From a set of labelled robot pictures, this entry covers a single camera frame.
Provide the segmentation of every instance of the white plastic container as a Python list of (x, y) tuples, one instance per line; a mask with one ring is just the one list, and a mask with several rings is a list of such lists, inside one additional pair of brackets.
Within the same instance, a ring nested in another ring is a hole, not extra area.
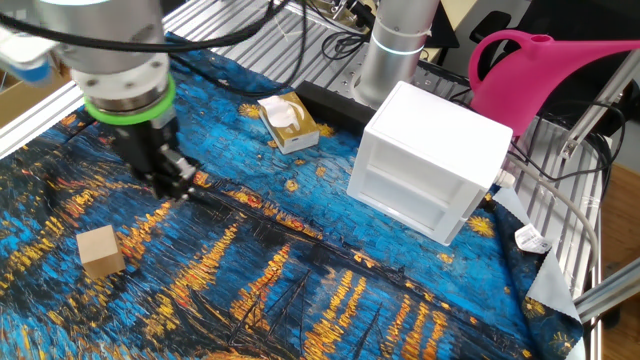
[(491, 187), (511, 136), (399, 82), (365, 128), (347, 193), (448, 246)]

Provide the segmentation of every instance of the tissue box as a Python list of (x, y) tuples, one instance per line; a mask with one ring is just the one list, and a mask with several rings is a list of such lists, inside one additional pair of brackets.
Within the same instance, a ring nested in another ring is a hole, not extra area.
[(258, 100), (260, 118), (283, 154), (318, 144), (320, 130), (295, 92)]

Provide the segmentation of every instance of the pink watering can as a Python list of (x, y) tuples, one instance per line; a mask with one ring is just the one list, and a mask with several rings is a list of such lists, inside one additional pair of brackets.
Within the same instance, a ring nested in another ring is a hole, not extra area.
[[(521, 49), (505, 57), (480, 80), (480, 55), (489, 44), (501, 40), (516, 41)], [(471, 107), (520, 136), (549, 94), (574, 71), (602, 57), (639, 48), (640, 41), (635, 40), (555, 41), (548, 35), (498, 31), (482, 40), (471, 56)]]

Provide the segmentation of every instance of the small wooden block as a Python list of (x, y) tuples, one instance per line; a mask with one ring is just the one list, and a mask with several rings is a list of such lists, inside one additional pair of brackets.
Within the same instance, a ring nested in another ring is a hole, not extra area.
[(111, 225), (76, 236), (80, 261), (92, 279), (125, 269), (120, 244)]

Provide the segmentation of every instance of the metal bracket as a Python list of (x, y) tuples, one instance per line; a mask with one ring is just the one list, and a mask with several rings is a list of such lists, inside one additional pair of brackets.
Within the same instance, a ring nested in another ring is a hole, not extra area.
[[(634, 50), (611, 77), (596, 101), (607, 105), (620, 101), (622, 91), (633, 80), (633, 76), (639, 72), (640, 50)], [(590, 106), (573, 129), (563, 138), (564, 145), (560, 149), (560, 156), (564, 159), (570, 159), (578, 145), (606, 112), (607, 109), (602, 106)]]

